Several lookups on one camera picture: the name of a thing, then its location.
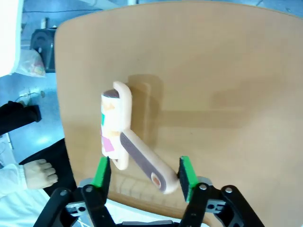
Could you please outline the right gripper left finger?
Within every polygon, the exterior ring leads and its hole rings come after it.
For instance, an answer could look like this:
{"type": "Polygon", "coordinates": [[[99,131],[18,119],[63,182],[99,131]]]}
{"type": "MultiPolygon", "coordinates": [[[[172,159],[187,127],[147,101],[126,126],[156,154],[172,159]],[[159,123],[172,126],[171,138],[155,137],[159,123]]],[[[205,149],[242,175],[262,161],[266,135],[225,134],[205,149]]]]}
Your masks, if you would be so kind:
{"type": "Polygon", "coordinates": [[[93,227],[116,227],[105,206],[110,177],[110,159],[102,157],[92,183],[73,192],[66,188],[57,188],[34,227],[73,227],[83,214],[88,214],[93,227]]]}

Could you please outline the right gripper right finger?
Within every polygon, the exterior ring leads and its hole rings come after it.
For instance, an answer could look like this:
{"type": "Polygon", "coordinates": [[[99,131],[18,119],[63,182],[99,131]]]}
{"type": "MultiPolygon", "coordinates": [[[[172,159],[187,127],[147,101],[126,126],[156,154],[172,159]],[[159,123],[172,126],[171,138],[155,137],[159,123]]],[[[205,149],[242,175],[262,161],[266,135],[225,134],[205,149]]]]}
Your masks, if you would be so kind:
{"type": "Polygon", "coordinates": [[[205,213],[212,213],[222,227],[265,227],[253,208],[234,185],[220,190],[200,182],[189,157],[179,159],[178,177],[188,203],[178,227],[201,227],[205,213]]]}

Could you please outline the cream lint roller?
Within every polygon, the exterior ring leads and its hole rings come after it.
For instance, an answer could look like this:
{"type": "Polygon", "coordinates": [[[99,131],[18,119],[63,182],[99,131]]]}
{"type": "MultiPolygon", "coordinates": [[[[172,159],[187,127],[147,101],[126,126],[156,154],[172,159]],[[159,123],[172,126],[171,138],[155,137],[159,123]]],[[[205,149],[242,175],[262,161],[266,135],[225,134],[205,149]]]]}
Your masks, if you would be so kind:
{"type": "Polygon", "coordinates": [[[119,81],[101,95],[102,154],[119,170],[126,170],[132,158],[149,180],[163,193],[178,187],[177,173],[131,130],[132,93],[119,81]]]}

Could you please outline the white sleeved person forearm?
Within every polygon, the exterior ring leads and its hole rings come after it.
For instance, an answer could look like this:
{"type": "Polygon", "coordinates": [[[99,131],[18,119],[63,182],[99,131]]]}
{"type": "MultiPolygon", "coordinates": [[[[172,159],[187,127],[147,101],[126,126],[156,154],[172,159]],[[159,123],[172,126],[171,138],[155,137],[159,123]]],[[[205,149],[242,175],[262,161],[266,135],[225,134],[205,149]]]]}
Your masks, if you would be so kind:
{"type": "Polygon", "coordinates": [[[8,164],[0,169],[0,198],[27,189],[22,165],[8,164]]]}

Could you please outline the person hand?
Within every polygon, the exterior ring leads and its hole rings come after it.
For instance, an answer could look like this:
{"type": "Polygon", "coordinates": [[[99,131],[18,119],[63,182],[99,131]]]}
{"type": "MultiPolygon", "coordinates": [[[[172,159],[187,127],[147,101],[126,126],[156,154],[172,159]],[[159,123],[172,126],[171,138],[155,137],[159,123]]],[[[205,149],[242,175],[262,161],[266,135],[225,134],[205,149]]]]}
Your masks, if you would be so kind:
{"type": "Polygon", "coordinates": [[[44,189],[58,181],[56,170],[45,159],[26,163],[23,165],[23,168],[28,189],[44,189]]]}

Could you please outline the person black trouser leg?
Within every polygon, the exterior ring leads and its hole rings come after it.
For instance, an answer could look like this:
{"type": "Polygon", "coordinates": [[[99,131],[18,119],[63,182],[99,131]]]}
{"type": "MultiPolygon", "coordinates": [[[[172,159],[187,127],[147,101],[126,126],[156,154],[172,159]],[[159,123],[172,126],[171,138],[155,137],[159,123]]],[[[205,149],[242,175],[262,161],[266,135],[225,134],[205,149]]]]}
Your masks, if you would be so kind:
{"type": "Polygon", "coordinates": [[[44,189],[48,196],[51,196],[54,190],[60,187],[69,189],[72,192],[77,189],[64,139],[61,139],[53,145],[32,154],[22,160],[19,164],[23,165],[38,159],[45,159],[49,162],[58,175],[58,182],[44,189]]]}
{"type": "Polygon", "coordinates": [[[42,119],[38,105],[23,106],[8,101],[0,107],[0,135],[42,119]]]}

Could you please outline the person torso white coat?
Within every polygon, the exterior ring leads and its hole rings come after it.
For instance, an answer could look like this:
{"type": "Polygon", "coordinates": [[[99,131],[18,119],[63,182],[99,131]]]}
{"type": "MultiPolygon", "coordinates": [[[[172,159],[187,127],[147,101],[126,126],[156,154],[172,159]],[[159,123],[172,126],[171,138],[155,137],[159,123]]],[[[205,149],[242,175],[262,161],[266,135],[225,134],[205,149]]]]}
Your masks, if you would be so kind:
{"type": "Polygon", "coordinates": [[[28,189],[24,185],[0,185],[0,227],[34,227],[57,185],[28,189]]]}

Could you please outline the light wooden side table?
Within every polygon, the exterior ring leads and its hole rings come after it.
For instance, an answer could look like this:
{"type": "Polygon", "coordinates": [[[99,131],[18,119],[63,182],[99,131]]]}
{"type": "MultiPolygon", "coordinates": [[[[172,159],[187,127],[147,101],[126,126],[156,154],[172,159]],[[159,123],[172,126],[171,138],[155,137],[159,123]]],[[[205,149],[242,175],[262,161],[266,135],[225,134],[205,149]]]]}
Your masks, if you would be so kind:
{"type": "Polygon", "coordinates": [[[100,95],[133,93],[132,129],[170,166],[239,188],[265,226],[303,223],[303,18],[223,2],[142,4],[64,22],[57,93],[76,182],[101,157],[100,95]]]}

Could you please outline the clear plastic bag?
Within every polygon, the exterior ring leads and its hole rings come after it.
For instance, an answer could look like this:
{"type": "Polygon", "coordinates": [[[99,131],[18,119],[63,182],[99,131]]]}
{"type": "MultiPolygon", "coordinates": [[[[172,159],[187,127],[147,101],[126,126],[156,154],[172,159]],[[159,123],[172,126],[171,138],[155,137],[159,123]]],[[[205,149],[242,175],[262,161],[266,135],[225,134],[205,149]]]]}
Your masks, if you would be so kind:
{"type": "Polygon", "coordinates": [[[30,77],[45,77],[45,67],[40,54],[35,50],[22,49],[16,73],[30,77]]]}

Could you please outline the black grey machine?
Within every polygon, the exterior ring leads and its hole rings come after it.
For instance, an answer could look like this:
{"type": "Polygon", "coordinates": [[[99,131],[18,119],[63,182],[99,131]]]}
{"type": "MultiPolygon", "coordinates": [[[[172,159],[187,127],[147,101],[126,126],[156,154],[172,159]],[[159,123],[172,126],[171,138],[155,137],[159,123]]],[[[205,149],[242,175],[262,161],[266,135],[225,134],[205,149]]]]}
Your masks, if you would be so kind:
{"type": "Polygon", "coordinates": [[[36,29],[31,36],[30,49],[39,53],[46,73],[55,73],[54,38],[56,29],[36,29]]]}

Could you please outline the white cabinet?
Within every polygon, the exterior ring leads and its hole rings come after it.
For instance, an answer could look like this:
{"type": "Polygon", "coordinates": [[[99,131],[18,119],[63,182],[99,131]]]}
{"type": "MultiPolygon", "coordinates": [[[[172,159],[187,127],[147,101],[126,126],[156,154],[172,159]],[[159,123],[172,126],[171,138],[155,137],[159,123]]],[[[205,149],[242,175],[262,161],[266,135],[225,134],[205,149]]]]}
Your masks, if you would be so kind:
{"type": "Polygon", "coordinates": [[[24,0],[0,0],[0,77],[18,67],[23,4],[24,0]]]}

